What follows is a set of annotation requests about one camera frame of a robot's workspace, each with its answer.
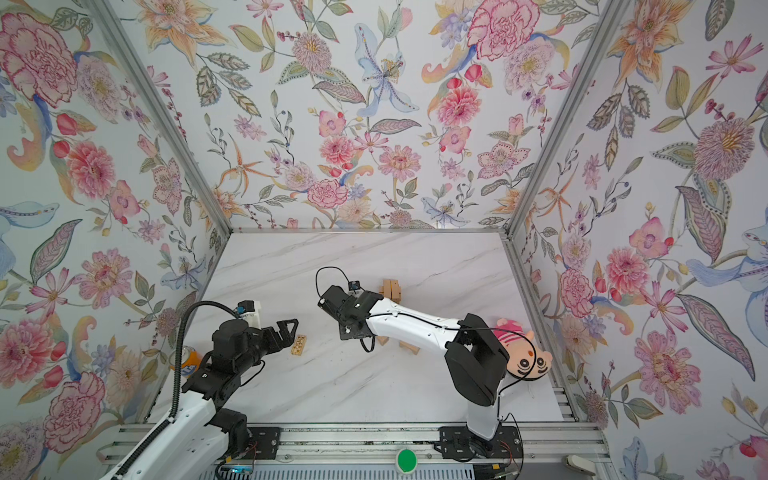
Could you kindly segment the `printed wood block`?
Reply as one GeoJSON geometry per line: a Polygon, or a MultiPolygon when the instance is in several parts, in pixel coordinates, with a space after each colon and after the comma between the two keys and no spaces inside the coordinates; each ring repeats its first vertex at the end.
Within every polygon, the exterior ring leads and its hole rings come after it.
{"type": "Polygon", "coordinates": [[[301,356],[304,352],[306,343],[307,337],[305,335],[298,335],[291,347],[291,354],[294,356],[301,356]]]}

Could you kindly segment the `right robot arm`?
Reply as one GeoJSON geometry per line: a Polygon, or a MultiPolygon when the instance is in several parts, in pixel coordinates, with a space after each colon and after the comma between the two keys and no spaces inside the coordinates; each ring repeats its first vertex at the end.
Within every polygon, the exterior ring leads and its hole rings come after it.
{"type": "Polygon", "coordinates": [[[387,337],[441,357],[457,393],[467,401],[466,425],[443,427],[437,450],[445,459],[522,457],[520,440],[503,427],[500,396],[507,377],[512,385],[538,380],[549,372],[552,355],[539,349],[532,331],[511,322],[491,327],[481,317],[443,318],[419,312],[379,294],[331,286],[319,295],[318,307],[339,325],[343,340],[360,342],[368,353],[387,337]]]}

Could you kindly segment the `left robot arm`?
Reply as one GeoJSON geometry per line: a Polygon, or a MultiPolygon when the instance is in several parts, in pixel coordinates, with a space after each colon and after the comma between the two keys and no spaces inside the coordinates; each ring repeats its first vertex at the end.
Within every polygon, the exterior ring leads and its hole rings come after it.
{"type": "Polygon", "coordinates": [[[188,378],[182,377],[183,353],[174,354],[171,405],[130,453],[104,474],[105,479],[195,479],[216,460],[246,453],[253,445],[247,416],[226,403],[242,387],[242,376],[264,365],[268,355],[295,343],[299,321],[274,327],[255,322],[255,303],[233,309],[215,301],[195,302],[178,327],[184,339],[196,310],[213,307],[229,315],[212,335],[213,348],[188,378]]]}

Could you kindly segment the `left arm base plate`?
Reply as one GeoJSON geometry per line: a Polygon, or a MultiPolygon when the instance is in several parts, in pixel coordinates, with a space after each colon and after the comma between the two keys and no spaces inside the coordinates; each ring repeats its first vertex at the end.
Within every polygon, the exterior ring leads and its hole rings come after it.
{"type": "Polygon", "coordinates": [[[275,460],[280,445],[280,427],[238,427],[228,433],[223,457],[231,460],[275,460]]]}

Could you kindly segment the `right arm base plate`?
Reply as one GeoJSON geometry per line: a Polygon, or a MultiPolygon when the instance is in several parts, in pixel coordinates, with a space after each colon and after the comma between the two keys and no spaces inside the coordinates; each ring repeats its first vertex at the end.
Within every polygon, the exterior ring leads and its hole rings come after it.
{"type": "Polygon", "coordinates": [[[442,426],[438,429],[435,449],[443,459],[457,461],[523,458],[523,441],[519,429],[506,425],[500,425],[491,440],[471,433],[466,425],[442,426]]]}

